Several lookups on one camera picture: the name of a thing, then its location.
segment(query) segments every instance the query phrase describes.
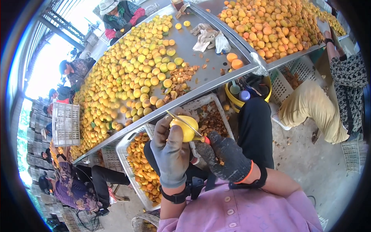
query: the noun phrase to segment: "black knit glove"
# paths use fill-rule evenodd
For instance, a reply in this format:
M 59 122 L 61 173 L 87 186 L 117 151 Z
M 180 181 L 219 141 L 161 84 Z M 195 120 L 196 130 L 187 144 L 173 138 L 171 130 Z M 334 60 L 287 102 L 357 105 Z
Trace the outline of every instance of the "black knit glove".
M 196 142 L 196 149 L 206 161 L 215 176 L 233 183 L 245 179 L 251 169 L 252 161 L 242 153 L 242 148 L 231 138 L 224 138 L 216 131 L 207 135 L 211 146 Z

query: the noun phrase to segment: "sun hat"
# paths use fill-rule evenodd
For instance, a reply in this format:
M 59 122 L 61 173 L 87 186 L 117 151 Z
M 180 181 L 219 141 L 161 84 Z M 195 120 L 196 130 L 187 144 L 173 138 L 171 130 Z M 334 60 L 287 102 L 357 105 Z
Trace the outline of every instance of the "sun hat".
M 118 5 L 118 3 L 118 0 L 102 0 L 99 3 L 99 9 L 101 10 L 100 14 L 104 15 L 112 11 Z

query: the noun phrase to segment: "gray glove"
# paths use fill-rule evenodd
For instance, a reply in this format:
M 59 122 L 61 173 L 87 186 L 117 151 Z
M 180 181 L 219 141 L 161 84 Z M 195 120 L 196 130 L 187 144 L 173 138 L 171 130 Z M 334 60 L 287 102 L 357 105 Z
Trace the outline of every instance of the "gray glove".
M 172 112 L 176 115 L 191 116 L 180 107 Z M 151 150 L 160 170 L 160 183 L 166 188 L 177 188 L 185 183 L 189 166 L 189 144 L 183 143 L 183 130 L 180 126 L 170 128 L 172 119 L 167 114 L 156 123 L 154 138 L 151 141 Z
M 115 33 L 115 37 L 116 37 L 116 38 L 121 38 L 124 34 L 125 34 L 124 32 L 121 32 L 121 31 L 118 30 L 118 31 Z

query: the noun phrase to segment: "hand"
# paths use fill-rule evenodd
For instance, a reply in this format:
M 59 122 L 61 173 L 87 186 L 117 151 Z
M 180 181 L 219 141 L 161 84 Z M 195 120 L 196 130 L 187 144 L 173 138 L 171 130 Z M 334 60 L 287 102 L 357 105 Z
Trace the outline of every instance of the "hand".
M 116 37 L 116 38 L 121 38 L 124 34 L 125 34 L 124 32 L 121 32 L 121 31 L 118 30 L 118 31 L 115 33 L 115 37 Z
M 124 34 L 126 34 L 128 31 L 130 31 L 131 30 L 131 28 L 133 27 L 133 24 L 131 24 L 131 23 L 127 23 L 127 24 L 125 24 L 125 26 L 124 26 Z
M 196 149 L 210 170 L 223 180 L 241 183 L 251 170 L 252 161 L 242 153 L 242 148 L 231 138 L 224 138 L 216 131 L 207 135 L 211 146 L 196 142 Z
M 325 36 L 325 32 L 330 33 L 330 25 L 328 24 L 328 22 L 326 20 L 322 22 L 322 20 L 319 19 L 318 17 L 316 19 L 317 19 L 317 26 L 320 32 L 322 32 L 324 36 Z
M 180 107 L 172 112 L 191 116 Z M 172 117 L 167 114 L 156 123 L 151 149 L 160 170 L 160 183 L 165 188 L 177 188 L 185 183 L 189 166 L 189 144 L 183 143 L 183 130 L 175 125 L 170 128 Z

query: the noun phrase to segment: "plastic bag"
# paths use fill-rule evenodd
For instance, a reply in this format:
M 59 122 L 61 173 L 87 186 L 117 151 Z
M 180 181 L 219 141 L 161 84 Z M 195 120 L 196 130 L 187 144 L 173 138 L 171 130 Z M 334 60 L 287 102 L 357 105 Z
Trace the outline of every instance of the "plastic bag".
M 250 56 L 252 57 L 252 62 L 253 64 L 256 64 L 258 66 L 258 69 L 253 71 L 253 74 L 258 75 L 258 76 L 268 76 L 269 73 L 263 63 L 261 62 L 261 58 L 256 52 L 250 53 Z
M 117 203 L 116 198 L 115 198 L 115 195 L 112 192 L 112 188 L 110 188 L 109 186 L 107 186 L 107 187 L 108 187 L 108 192 L 109 192 L 109 203 L 110 204 Z
M 220 54 L 221 52 L 228 53 L 231 51 L 231 46 L 222 32 L 219 32 L 219 34 L 215 37 L 215 46 L 217 54 Z

